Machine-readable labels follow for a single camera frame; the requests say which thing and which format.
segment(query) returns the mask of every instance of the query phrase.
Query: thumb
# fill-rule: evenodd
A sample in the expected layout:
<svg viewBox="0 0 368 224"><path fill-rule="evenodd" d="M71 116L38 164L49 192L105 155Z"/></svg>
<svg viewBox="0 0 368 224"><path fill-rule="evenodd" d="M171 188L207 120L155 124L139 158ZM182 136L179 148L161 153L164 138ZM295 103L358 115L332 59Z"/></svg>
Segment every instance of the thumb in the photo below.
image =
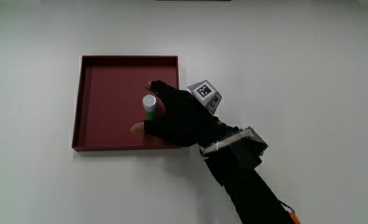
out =
<svg viewBox="0 0 368 224"><path fill-rule="evenodd" d="M132 133L145 133L145 130L144 130L144 122L140 122L140 123L136 123L134 124L133 127L131 127L131 132Z"/></svg>

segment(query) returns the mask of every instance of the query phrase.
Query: white surface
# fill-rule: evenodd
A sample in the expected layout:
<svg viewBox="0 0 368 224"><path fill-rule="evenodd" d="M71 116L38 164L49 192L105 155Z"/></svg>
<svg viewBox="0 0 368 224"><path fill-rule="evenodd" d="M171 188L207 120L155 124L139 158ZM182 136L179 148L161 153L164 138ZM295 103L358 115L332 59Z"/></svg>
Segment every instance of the white surface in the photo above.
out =
<svg viewBox="0 0 368 224"><path fill-rule="evenodd" d="M79 55L178 55L302 221L368 223L368 1L0 1L0 223L238 223L197 148L76 153Z"/></svg>

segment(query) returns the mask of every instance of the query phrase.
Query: white bottle cap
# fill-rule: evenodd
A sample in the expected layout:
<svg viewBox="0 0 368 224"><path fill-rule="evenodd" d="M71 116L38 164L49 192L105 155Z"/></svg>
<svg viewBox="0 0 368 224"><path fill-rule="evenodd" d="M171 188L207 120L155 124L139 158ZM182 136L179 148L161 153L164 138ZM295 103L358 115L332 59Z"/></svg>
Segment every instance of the white bottle cap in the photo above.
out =
<svg viewBox="0 0 368 224"><path fill-rule="evenodd" d="M156 109L156 98L153 95L146 95L142 102L146 111L154 111Z"/></svg>

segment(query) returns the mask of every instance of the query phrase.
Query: white marker cube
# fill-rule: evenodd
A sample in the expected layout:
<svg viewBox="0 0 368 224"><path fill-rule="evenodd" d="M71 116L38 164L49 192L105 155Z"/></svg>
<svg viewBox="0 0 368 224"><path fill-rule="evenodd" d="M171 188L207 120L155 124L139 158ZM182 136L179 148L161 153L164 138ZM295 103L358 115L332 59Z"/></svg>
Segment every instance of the white marker cube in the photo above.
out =
<svg viewBox="0 0 368 224"><path fill-rule="evenodd" d="M202 82L188 86L194 97L204 106L210 113L214 114L221 102L221 94L209 83L204 80Z"/></svg>

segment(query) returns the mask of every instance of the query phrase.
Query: finger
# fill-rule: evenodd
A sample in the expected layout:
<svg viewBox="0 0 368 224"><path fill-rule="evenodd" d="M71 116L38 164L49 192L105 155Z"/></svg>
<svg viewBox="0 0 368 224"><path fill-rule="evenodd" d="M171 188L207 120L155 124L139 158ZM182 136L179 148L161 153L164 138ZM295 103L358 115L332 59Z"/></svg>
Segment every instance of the finger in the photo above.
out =
<svg viewBox="0 0 368 224"><path fill-rule="evenodd" d="M177 90L165 84L163 81L157 80L151 83L151 89L157 94L158 97L163 101L171 99L172 97L177 95Z"/></svg>
<svg viewBox="0 0 368 224"><path fill-rule="evenodd" d="M132 133L145 133L145 130L144 130L144 122L140 122L140 123L136 123L134 124L133 127L131 127L131 132Z"/></svg>

